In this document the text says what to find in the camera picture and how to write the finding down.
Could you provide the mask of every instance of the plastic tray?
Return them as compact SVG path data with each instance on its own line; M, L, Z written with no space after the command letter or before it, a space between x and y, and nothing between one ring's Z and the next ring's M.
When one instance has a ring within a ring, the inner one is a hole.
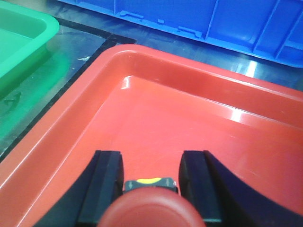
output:
M52 16L0 0L0 97L40 59L58 29Z
M2 226L32 226L97 149L122 152L126 181L177 180L183 150L208 149L254 189L303 214L302 138L302 92L119 45L0 163Z
M301 0L60 0L140 25L303 67Z

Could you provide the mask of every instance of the tray rim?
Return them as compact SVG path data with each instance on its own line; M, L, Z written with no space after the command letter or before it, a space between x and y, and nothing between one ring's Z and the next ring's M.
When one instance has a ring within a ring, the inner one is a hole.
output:
M18 51L16 51L13 55L9 56L2 63L0 62L0 68L1 66L5 66L6 68L6 70L0 71L0 79L1 79L13 68L17 67L23 60L30 57L31 54L33 54L40 47L45 45L51 38L53 38L55 34L59 31L60 26L58 21L51 15L33 9L29 9L26 7L22 7L13 3L4 2L0 0L0 8L27 17L31 17L36 20L43 21L45 23L45 30L41 34L39 34L36 38L31 40L28 44L21 47Z

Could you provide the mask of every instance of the yellow marking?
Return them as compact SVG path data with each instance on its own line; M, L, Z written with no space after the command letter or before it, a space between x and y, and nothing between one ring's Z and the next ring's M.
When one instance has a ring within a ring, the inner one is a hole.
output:
M151 179L138 179L137 182L143 183L143 184L152 184L160 181L162 178L156 177L156 178L151 178Z

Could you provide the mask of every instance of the green tray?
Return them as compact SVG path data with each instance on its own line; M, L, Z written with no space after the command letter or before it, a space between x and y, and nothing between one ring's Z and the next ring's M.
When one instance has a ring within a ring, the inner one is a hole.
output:
M52 16L0 0L0 98L45 54L58 30Z

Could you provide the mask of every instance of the red cylinder cap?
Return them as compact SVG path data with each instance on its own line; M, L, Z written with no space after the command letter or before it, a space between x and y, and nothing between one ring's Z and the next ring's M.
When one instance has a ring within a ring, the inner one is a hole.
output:
M196 209L178 194L145 187L115 200L98 227L205 227Z

